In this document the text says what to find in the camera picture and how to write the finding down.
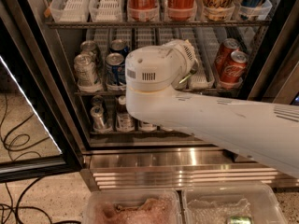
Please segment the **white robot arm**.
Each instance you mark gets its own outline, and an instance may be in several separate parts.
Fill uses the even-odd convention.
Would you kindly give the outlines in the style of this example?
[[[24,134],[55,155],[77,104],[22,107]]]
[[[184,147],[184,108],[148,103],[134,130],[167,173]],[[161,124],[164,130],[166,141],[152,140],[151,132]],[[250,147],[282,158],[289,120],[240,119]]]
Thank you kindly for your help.
[[[298,178],[299,107],[177,91],[196,62],[187,40],[130,52],[125,60],[129,114]]]

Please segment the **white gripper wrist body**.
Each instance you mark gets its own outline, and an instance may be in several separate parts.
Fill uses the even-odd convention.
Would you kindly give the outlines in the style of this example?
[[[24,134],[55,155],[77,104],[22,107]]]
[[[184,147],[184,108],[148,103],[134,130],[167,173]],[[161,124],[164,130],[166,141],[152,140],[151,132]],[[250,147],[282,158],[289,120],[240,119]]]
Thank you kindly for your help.
[[[188,40],[180,39],[173,39],[164,45],[173,50],[177,55],[173,62],[176,74],[172,84],[179,85],[180,80],[187,75],[190,70],[198,70],[194,47]]]

